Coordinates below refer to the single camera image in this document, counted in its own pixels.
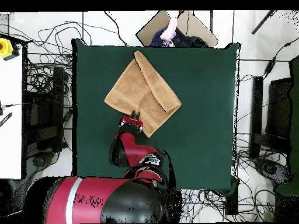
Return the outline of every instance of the yellow object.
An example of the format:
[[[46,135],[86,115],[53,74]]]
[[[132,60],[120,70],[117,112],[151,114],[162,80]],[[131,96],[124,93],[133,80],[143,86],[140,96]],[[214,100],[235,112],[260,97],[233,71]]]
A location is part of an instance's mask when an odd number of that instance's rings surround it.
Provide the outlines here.
[[[0,58],[12,55],[13,48],[11,42],[5,38],[0,38]]]

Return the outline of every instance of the floor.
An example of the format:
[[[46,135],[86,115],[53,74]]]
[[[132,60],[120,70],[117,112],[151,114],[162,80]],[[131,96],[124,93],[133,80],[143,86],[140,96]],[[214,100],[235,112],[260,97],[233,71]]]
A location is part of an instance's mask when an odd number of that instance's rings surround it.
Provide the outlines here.
[[[178,11],[168,11],[171,17],[176,17]],[[247,74],[263,75],[264,69],[267,65],[267,60],[274,57],[275,53],[287,42],[296,39],[299,35],[299,13],[290,10],[278,10],[265,24],[252,35],[252,30],[268,13],[268,10],[214,10],[213,15],[213,33],[218,38],[216,48],[224,48],[230,42],[239,42],[241,44],[239,76],[242,78]],[[156,11],[145,12],[111,12],[111,16],[119,25],[120,36],[130,46],[141,46],[135,34],[145,25],[154,15]],[[195,10],[194,14],[203,22],[203,24],[210,27],[210,11],[209,10]],[[0,15],[0,32],[8,33],[12,36],[22,39],[26,34],[30,39],[46,40],[48,43],[56,44],[56,41],[63,44],[65,52],[71,52],[71,39],[81,38],[90,45],[102,46],[122,46],[123,43],[118,38],[118,35],[104,30],[108,29],[117,32],[115,24],[103,12],[39,12],[39,13],[13,13],[9,17],[9,28],[7,16]],[[80,23],[84,23],[85,31],[82,32]],[[56,46],[46,44],[46,47],[51,53],[59,53]],[[28,45],[29,53],[45,53],[45,49],[41,46],[36,46],[33,43]],[[275,79],[289,77],[288,62],[299,54],[299,41],[291,46],[283,48],[278,56],[277,62],[272,70],[272,73],[264,81],[264,98],[263,104],[268,101],[268,87],[269,83]],[[49,56],[29,54],[31,62],[47,62]],[[251,109],[251,87],[252,80],[245,80],[240,82],[239,86],[239,103],[238,103],[238,119],[245,114],[250,113]],[[263,108],[263,132],[266,125],[267,107]],[[238,133],[249,133],[249,120],[247,116],[238,122]],[[72,121],[70,120],[64,131],[65,140],[69,145],[69,149],[64,149],[60,153],[57,163],[51,165],[44,171],[40,172],[35,178],[43,176],[69,176],[72,167],[72,152],[71,152],[71,128]],[[249,135],[238,134],[238,150],[246,149]],[[270,157],[278,160],[278,154]],[[272,221],[274,209],[274,196],[267,192],[259,192],[256,196],[258,204],[258,214],[256,210],[251,211],[254,207],[251,191],[255,195],[259,190],[272,190],[271,182],[258,175],[253,167],[248,166],[245,162],[238,168],[238,177],[241,179],[239,186],[239,211],[236,217],[225,216],[221,198],[207,193],[206,198],[209,198],[209,203],[202,203],[204,200],[203,191],[186,190],[184,197],[185,206],[182,214],[182,222],[239,222],[239,221]],[[285,164],[286,161],[283,156],[280,157],[279,163]]]

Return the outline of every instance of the white stripe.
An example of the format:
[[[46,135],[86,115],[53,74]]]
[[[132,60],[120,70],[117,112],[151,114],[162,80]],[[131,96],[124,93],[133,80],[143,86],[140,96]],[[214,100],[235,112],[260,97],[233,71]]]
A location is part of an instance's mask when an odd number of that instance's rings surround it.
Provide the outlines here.
[[[77,189],[81,181],[82,181],[81,178],[77,178],[68,195],[67,208],[65,210],[65,218],[67,220],[67,224],[72,224],[72,207],[74,204],[74,198],[76,196]]]

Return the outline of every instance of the desk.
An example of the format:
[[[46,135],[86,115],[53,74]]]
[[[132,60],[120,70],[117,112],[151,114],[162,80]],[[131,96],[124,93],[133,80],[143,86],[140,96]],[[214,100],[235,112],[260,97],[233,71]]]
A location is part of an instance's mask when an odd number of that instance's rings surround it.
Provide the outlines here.
[[[73,102],[78,108],[72,133],[73,166],[77,167],[73,175],[121,177],[125,172],[108,160],[123,114],[106,105],[104,99],[133,60],[133,52],[139,50],[182,106],[150,138],[142,134],[138,143],[169,153],[179,189],[231,189],[238,44],[214,49],[87,47],[79,40],[72,43],[77,54],[76,71],[72,73]],[[164,172],[168,174],[167,162]]]
[[[0,101],[2,104],[22,102],[22,49],[20,56],[8,61],[0,58]],[[3,110],[2,121],[9,113],[12,117],[0,127],[0,179],[21,179],[22,167],[22,106]]]

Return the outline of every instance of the folded towel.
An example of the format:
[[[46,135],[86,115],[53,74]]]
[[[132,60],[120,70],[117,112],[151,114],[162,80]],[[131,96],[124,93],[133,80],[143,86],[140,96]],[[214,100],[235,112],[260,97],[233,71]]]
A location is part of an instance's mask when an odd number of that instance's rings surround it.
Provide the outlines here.
[[[143,132],[149,138],[182,104],[143,54],[136,51],[134,56],[105,103],[128,115],[139,111]]]

